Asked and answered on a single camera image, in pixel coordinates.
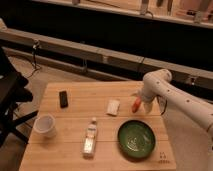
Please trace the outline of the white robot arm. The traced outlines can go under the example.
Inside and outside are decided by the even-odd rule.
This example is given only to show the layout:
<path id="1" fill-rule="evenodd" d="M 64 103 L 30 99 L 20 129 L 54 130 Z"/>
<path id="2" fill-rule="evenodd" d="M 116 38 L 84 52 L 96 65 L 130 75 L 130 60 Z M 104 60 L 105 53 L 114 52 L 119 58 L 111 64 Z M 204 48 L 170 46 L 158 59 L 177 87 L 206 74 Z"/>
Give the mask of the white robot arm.
<path id="1" fill-rule="evenodd" d="M 213 105 L 171 84 L 172 73 L 167 69 L 148 72 L 143 76 L 143 87 L 137 97 L 151 103 L 157 95 L 175 104 L 211 137 L 211 150 L 206 171 L 213 171 Z"/>

